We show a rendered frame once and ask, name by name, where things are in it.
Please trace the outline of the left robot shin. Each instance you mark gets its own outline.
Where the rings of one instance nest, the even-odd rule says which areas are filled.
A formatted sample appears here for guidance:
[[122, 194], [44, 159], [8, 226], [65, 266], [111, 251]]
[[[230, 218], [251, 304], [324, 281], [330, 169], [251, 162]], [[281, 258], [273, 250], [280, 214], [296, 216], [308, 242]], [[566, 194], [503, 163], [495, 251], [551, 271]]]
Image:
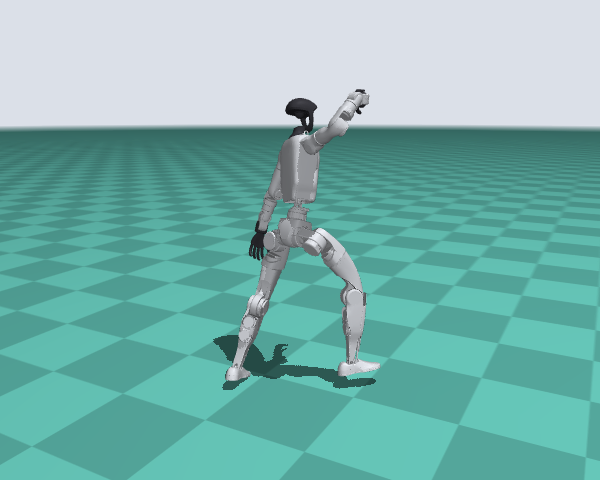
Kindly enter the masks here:
[[240, 331], [239, 331], [239, 339], [238, 339], [238, 347], [237, 347], [237, 351], [236, 351], [236, 355], [233, 361], [233, 365], [232, 367], [235, 367], [235, 365], [238, 365], [238, 369], [242, 369], [243, 363], [245, 361], [245, 358], [247, 356], [247, 353], [249, 351], [250, 346], [252, 345], [252, 343], [254, 342], [259, 328], [261, 326], [263, 317], [260, 316], [255, 316], [250, 314], [250, 305], [251, 302], [253, 300], [253, 298], [256, 295], [252, 295], [247, 303], [247, 309], [246, 312], [242, 318], [241, 321], [241, 325], [240, 325]]

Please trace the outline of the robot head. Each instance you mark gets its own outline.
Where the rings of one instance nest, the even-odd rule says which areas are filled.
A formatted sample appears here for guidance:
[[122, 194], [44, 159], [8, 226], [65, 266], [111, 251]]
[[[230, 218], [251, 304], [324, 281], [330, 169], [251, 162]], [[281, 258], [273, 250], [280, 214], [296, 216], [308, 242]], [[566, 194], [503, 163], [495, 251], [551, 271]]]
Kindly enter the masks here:
[[[286, 114], [295, 116], [301, 120], [302, 126], [294, 128], [291, 137], [296, 135], [303, 135], [304, 131], [310, 133], [313, 129], [313, 113], [317, 109], [317, 105], [312, 101], [304, 98], [296, 98], [291, 100], [285, 109]], [[306, 118], [309, 116], [309, 124], [306, 124]], [[306, 132], [307, 133], [307, 132]], [[289, 139], [288, 138], [288, 139]]]

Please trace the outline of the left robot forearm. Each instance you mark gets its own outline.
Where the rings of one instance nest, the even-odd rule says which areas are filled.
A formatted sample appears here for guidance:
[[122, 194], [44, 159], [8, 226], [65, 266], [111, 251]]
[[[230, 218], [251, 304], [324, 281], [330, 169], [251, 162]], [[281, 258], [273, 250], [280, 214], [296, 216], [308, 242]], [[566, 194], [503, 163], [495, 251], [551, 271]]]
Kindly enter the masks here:
[[258, 215], [259, 228], [260, 231], [266, 231], [268, 227], [268, 223], [271, 221], [271, 215], [273, 214], [274, 208], [277, 205], [277, 200], [272, 198], [268, 191], [266, 192], [263, 200], [264, 204], [262, 206], [262, 211]]

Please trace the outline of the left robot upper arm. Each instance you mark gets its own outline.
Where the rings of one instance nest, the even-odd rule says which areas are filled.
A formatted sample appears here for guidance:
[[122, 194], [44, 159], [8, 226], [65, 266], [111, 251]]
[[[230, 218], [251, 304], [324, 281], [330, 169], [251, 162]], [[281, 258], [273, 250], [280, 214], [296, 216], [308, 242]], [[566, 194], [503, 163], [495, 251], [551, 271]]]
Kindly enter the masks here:
[[274, 170], [270, 186], [268, 188], [268, 194], [275, 200], [283, 199], [281, 191], [280, 153], [281, 150], [279, 152], [278, 162]]

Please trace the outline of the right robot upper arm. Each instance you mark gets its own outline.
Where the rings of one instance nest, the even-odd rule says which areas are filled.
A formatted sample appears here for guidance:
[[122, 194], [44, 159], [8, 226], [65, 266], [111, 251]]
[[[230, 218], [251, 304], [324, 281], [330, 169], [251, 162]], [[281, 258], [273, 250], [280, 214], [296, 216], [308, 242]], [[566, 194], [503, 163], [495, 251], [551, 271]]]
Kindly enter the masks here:
[[348, 128], [348, 123], [341, 116], [339, 116], [332, 126], [320, 128], [312, 135], [303, 138], [300, 141], [300, 144], [303, 146], [304, 150], [308, 154], [314, 155], [318, 151], [320, 151], [324, 147], [324, 145], [331, 141], [334, 137], [342, 137], [346, 133]]

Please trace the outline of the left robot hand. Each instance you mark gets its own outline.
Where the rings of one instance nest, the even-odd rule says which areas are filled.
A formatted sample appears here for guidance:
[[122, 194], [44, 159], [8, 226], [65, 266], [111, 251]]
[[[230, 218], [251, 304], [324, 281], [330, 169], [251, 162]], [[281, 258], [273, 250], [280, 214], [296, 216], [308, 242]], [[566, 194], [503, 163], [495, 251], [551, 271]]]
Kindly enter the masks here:
[[[257, 221], [256, 227], [255, 227], [255, 232], [257, 232], [257, 233], [253, 236], [253, 238], [251, 240], [251, 245], [249, 248], [249, 256], [253, 255], [253, 258], [256, 259], [256, 257], [255, 257], [255, 253], [256, 253], [257, 260], [260, 260], [259, 252], [261, 254], [261, 258], [263, 259], [263, 257], [264, 257], [264, 255], [263, 255], [263, 248], [264, 248], [263, 239], [265, 236], [264, 234], [267, 233], [268, 227], [267, 227], [266, 231], [260, 231], [260, 230], [258, 230], [258, 228], [259, 228], [259, 221]], [[254, 245], [254, 247], [253, 247], [253, 245]], [[257, 252], [256, 252], [256, 247], [257, 247]], [[252, 254], [252, 248], [253, 248], [253, 254]], [[267, 250], [267, 252], [269, 252], [269, 251], [270, 250]]]

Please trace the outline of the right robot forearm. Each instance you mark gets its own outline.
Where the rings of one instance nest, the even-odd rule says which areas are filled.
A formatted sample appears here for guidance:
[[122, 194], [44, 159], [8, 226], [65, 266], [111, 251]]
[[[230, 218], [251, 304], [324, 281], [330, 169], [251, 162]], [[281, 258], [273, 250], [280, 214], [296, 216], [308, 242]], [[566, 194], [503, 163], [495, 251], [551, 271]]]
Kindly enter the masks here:
[[340, 106], [338, 111], [330, 120], [328, 127], [332, 126], [339, 116], [341, 116], [346, 121], [350, 121], [353, 118], [355, 111], [360, 105], [368, 104], [369, 94], [362, 94], [360, 92], [350, 92], [343, 105]]

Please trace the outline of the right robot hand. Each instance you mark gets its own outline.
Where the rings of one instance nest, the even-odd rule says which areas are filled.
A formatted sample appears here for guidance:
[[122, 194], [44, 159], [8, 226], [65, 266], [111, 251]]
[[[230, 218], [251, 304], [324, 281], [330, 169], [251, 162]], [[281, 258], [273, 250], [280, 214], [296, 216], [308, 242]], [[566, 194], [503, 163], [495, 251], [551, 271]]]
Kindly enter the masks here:
[[[363, 89], [356, 89], [356, 91], [355, 91], [355, 92], [360, 92], [360, 93], [362, 93], [362, 94], [367, 94], [367, 93], [365, 93], [364, 91], [365, 91], [365, 90], [363, 90]], [[360, 105], [360, 106], [358, 107], [358, 109], [356, 110], [356, 113], [358, 113], [358, 114], [361, 114], [361, 111], [359, 110], [359, 108], [364, 108], [364, 106], [366, 106], [366, 105]]]

